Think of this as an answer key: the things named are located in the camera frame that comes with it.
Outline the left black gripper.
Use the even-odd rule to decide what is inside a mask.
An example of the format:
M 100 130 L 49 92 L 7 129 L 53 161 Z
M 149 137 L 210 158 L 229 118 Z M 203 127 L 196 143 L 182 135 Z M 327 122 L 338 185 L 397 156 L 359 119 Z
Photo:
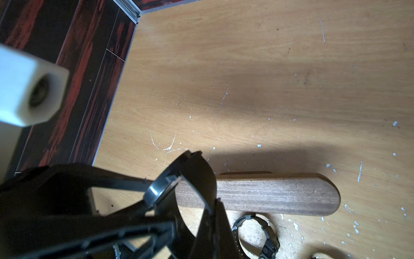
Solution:
M 121 174 L 93 175 L 85 164 L 30 168 L 1 184 L 1 222 L 59 218 L 94 222 L 91 187 L 145 192 L 152 180 Z

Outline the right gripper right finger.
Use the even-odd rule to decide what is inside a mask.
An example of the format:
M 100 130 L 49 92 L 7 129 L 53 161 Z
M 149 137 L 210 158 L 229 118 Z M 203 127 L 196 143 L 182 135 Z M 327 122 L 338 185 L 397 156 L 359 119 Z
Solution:
M 191 249 L 190 259 L 240 259 L 241 255 L 232 234 L 225 208 L 215 201 L 213 214 L 206 209 Z

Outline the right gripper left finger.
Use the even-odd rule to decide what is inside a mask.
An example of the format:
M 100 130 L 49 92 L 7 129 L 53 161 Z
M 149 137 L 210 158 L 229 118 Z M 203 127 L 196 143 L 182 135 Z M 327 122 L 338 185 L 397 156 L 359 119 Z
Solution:
M 11 259 L 58 259 L 85 255 L 130 238 L 172 237 L 175 221 L 160 217 L 48 216 L 10 218 Z

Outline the slim black watch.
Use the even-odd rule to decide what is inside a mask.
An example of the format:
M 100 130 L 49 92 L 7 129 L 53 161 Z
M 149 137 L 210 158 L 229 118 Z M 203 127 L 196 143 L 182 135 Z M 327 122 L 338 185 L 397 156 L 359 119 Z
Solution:
M 197 236 L 187 228 L 178 208 L 175 188 L 181 181 L 195 191 L 204 203 Z M 194 259 L 199 252 L 207 257 L 215 253 L 213 226 L 216 197 L 216 177 L 200 151 L 181 154 L 148 187 L 143 196 L 147 207 L 154 209 L 156 216 L 174 220 L 173 239 L 168 245 L 173 258 Z

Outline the wooden watch stand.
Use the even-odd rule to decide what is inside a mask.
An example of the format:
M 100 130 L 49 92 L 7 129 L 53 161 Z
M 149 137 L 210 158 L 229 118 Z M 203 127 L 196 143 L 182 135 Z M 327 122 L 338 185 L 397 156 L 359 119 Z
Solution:
M 327 216 L 341 204 L 337 187 L 319 173 L 227 172 L 215 177 L 216 198 L 227 210 Z M 204 207 L 184 181 L 175 192 L 179 206 Z

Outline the chunky black watch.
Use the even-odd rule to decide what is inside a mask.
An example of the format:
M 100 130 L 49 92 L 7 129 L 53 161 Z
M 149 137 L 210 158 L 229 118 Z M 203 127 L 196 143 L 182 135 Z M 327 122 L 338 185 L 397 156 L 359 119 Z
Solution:
M 277 231 L 267 219 L 246 214 L 235 221 L 231 231 L 241 259 L 276 258 L 280 243 Z

